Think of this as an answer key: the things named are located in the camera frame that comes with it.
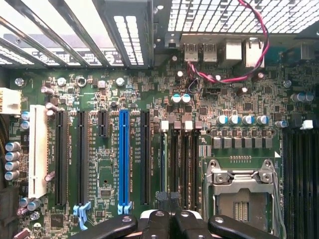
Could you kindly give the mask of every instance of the motherboard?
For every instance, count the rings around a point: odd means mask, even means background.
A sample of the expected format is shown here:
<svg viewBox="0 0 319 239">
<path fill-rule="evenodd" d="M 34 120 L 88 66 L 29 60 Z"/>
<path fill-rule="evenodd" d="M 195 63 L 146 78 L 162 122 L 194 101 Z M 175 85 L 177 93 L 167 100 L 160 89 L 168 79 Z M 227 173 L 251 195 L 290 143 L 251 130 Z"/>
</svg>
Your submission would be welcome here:
<svg viewBox="0 0 319 239">
<path fill-rule="evenodd" d="M 11 73 L 22 115 L 10 119 L 10 142 L 21 145 L 10 183 L 20 202 L 33 203 L 19 209 L 31 239 L 139 217 L 163 192 L 178 192 L 180 207 L 204 220 L 223 214 L 283 236 L 283 128 L 293 114 L 315 112 L 319 66 L 279 63 L 260 79 L 193 86 L 178 61 L 145 71 Z"/>
</svg>

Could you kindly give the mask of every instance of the green circuit board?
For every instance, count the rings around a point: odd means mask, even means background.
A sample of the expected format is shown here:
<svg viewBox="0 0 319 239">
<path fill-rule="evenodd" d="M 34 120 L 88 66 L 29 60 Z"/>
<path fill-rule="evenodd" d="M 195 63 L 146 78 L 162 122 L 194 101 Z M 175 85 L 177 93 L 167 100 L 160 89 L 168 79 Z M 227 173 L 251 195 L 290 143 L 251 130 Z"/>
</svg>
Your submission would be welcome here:
<svg viewBox="0 0 319 239">
<path fill-rule="evenodd" d="M 243 96 L 236 96 L 238 88 L 229 85 L 211 86 L 201 83 L 202 91 L 212 89 L 209 94 L 190 94 L 191 101 L 188 104 L 173 104 L 171 97 L 174 94 L 188 94 L 188 81 L 184 78 L 181 83 L 175 82 L 174 76 L 178 70 L 184 71 L 184 66 L 170 66 L 169 64 L 152 71 L 132 70 L 15 70 L 11 73 L 10 88 L 22 92 L 22 111 L 28 111 L 30 105 L 44 105 L 45 95 L 41 93 L 42 86 L 48 86 L 55 91 L 55 96 L 49 100 L 59 108 L 67 112 L 69 127 L 69 162 L 67 203 L 56 206 L 54 200 L 54 181 L 48 183 L 48 192 L 41 198 L 41 217 L 31 221 L 28 214 L 20 218 L 22 228 L 29 227 L 32 231 L 31 238 L 68 238 L 80 231 L 78 219 L 73 216 L 73 206 L 76 204 L 77 187 L 76 178 L 76 139 L 77 119 L 76 112 L 86 111 L 89 113 L 89 189 L 88 198 L 92 204 L 88 213 L 88 221 L 85 226 L 92 227 L 106 219 L 118 214 L 118 189 L 119 189 L 119 110 L 128 109 L 130 112 L 130 201 L 133 203 L 132 214 L 139 217 L 141 212 L 156 208 L 156 193 L 160 191 L 160 123 L 162 120 L 174 121 L 186 120 L 200 121 L 202 129 L 199 131 L 199 164 L 191 170 L 198 171 L 198 204 L 196 210 L 205 218 L 206 209 L 203 206 L 205 177 L 208 163 L 216 159 L 220 167 L 230 170 L 258 170 L 264 160 L 271 160 L 278 174 L 280 184 L 280 202 L 283 209 L 283 167 L 281 158 L 282 133 L 275 127 L 278 120 L 289 120 L 291 112 L 312 113 L 316 104 L 293 103 L 290 95 L 296 92 L 313 92 L 319 75 L 317 65 L 307 67 L 284 68 L 280 64 L 266 67 L 266 80 L 252 83 L 247 81 L 243 86 L 249 92 Z M 201 66 L 206 73 L 219 74 L 221 77 L 230 77 L 231 71 L 216 69 L 209 66 Z M 87 79 L 87 85 L 80 88 L 76 85 L 76 78 L 83 76 Z M 57 85 L 58 78 L 66 79 L 66 86 Z M 122 77 L 125 84 L 122 87 L 116 85 L 116 79 Z M 24 87 L 15 85 L 16 78 L 23 78 L 26 82 Z M 283 82 L 292 80 L 293 85 L 285 88 Z M 95 84 L 104 81 L 104 87 Z M 97 112 L 108 110 L 110 113 L 110 135 L 108 138 L 98 136 Z M 150 158 L 150 201 L 148 205 L 141 203 L 141 140 L 140 121 L 141 111 L 150 112 L 151 129 L 151 153 Z M 257 116 L 266 115 L 268 124 L 219 125 L 216 119 L 220 115 Z M 10 140 L 21 141 L 23 130 L 20 128 L 21 119 L 11 119 Z M 221 148 L 214 146 L 215 138 L 230 139 L 267 139 L 267 146 L 259 145 L 250 148 L 244 145 L 234 145 Z M 48 172 L 54 170 L 54 145 L 55 145 L 55 120 L 48 120 Z M 170 147 L 171 132 L 167 133 L 167 148 Z M 27 145 L 22 144 L 22 156 L 20 160 L 20 178 L 14 184 L 27 181 L 28 174 L 28 151 Z M 267 204 L 262 212 L 268 224 L 264 224 L 268 231 L 272 223 L 271 206 Z"/>
</svg>

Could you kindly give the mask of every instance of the white pci slot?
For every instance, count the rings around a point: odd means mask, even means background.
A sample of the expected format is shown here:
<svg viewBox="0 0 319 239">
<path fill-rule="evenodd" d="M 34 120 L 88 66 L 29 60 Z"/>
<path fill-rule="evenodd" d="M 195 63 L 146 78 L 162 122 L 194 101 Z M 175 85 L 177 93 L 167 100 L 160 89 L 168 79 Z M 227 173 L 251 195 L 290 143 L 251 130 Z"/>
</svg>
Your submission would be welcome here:
<svg viewBox="0 0 319 239">
<path fill-rule="evenodd" d="M 29 198 L 40 198 L 46 194 L 47 175 L 47 109 L 41 105 L 30 105 L 29 138 Z"/>
</svg>

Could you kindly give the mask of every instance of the blue pcie slot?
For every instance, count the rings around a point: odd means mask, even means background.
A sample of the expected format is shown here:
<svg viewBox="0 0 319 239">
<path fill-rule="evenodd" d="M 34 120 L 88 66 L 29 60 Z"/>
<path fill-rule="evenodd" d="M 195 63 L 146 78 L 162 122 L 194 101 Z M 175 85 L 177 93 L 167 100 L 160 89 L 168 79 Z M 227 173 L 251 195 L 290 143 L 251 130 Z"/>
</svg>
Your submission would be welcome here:
<svg viewBox="0 0 319 239">
<path fill-rule="evenodd" d="M 120 111 L 119 115 L 119 204 L 118 214 L 129 214 L 130 202 L 130 112 Z"/>
</svg>

